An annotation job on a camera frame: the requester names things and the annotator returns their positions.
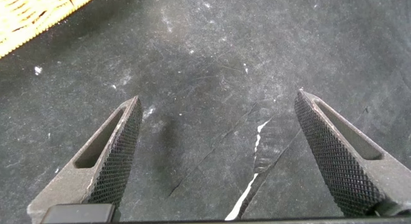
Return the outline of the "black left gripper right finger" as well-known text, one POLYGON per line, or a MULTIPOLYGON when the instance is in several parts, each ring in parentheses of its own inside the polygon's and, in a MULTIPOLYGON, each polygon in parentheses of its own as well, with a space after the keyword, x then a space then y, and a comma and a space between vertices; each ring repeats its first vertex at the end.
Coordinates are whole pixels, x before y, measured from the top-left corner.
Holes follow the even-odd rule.
POLYGON ((295 113, 345 216, 410 214, 410 170, 319 97, 299 90, 295 113))

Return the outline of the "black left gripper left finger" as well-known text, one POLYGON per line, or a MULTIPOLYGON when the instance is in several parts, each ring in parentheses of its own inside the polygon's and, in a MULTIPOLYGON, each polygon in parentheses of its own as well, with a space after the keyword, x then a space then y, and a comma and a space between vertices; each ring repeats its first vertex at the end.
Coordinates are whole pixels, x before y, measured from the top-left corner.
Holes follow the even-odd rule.
POLYGON ((108 203, 119 207, 134 160, 143 110, 137 96, 123 102, 27 206, 40 223, 54 205, 108 203))

